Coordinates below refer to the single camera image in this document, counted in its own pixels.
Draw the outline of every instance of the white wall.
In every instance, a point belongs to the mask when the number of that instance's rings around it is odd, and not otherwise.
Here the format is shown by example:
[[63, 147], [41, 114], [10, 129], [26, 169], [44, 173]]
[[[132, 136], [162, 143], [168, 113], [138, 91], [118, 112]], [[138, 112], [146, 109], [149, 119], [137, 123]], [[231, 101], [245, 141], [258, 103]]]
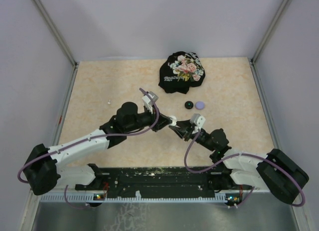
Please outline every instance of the white wall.
[[252, 57], [282, 0], [42, 0], [77, 61]]
[[49, 145], [72, 66], [31, 0], [0, 0], [0, 230], [15, 231], [29, 186], [17, 172]]
[[319, 0], [293, 0], [257, 62], [284, 152], [309, 175], [319, 212]]

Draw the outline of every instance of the black bottle cap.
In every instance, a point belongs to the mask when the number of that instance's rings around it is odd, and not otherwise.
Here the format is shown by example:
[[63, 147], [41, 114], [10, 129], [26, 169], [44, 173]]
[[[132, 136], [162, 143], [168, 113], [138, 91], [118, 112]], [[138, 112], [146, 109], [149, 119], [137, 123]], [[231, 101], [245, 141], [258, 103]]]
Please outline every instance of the black bottle cap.
[[191, 101], [187, 101], [185, 103], [185, 108], [186, 109], [192, 109], [194, 107], [194, 103], [192, 103]]

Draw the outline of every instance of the purple bottle cap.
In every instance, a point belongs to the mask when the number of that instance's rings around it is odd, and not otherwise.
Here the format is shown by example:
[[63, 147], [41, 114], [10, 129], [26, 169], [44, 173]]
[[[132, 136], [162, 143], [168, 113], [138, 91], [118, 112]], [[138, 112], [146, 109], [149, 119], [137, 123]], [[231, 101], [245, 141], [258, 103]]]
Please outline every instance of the purple bottle cap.
[[195, 107], [197, 110], [203, 110], [205, 107], [205, 104], [203, 102], [196, 102]]

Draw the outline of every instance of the white bracket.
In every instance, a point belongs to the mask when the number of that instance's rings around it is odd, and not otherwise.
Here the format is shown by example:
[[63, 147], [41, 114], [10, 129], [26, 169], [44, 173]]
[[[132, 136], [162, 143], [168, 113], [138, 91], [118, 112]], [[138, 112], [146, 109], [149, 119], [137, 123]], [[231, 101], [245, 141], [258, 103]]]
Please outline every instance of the white bracket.
[[[148, 92], [148, 95], [152, 98], [154, 102], [156, 102], [159, 99], [159, 97], [153, 92]], [[146, 107], [150, 111], [150, 113], [153, 114], [153, 103], [148, 98], [148, 96], [144, 95], [142, 97], [142, 100], [144, 103], [144, 107]]]
[[55, 189], [64, 189], [66, 185], [70, 188], [75, 188], [76, 184], [89, 185], [95, 179], [95, 173], [88, 165], [78, 167], [64, 167], [57, 170], [57, 173], [61, 176]]
[[189, 121], [191, 124], [195, 125], [195, 130], [193, 131], [192, 134], [198, 133], [203, 127], [205, 121], [206, 121], [206, 118], [203, 117], [201, 114], [194, 114]]
[[[224, 157], [238, 154], [240, 152], [230, 149], [228, 150]], [[257, 154], [260, 157], [266, 158], [267, 154]], [[258, 164], [262, 162], [259, 159], [255, 159], [249, 156], [235, 156], [233, 158], [225, 160], [223, 163], [228, 169], [232, 169], [230, 177], [237, 185], [251, 185], [257, 189], [269, 191], [264, 180], [261, 178], [257, 171]]]
[[168, 116], [170, 119], [171, 119], [171, 124], [170, 124], [170, 126], [176, 126], [176, 124], [177, 124], [177, 118], [174, 116], [174, 115], [169, 115]]

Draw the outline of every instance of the pink rose print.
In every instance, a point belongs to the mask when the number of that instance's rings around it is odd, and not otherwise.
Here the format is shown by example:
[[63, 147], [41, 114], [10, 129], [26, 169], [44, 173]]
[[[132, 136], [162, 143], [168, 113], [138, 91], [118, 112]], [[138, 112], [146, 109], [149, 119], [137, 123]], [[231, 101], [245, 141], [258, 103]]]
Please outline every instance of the pink rose print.
[[189, 63], [189, 64], [187, 65], [187, 70], [190, 71], [191, 73], [193, 73], [193, 72], [195, 72], [195, 71], [197, 70], [197, 67], [196, 67], [195, 64]]
[[181, 65], [179, 65], [179, 66], [177, 67], [177, 70], [180, 70], [180, 71], [185, 72], [185, 73], [188, 72], [188, 69], [187, 69], [187, 66], [186, 66], [185, 63], [182, 63]]
[[182, 63], [184, 63], [185, 62], [185, 57], [183, 56], [183, 55], [179, 55], [178, 57], [177, 57], [177, 60], [178, 61], [182, 61]]
[[193, 79], [194, 79], [195, 81], [199, 81], [200, 76], [197, 75], [197, 74], [193, 74]]

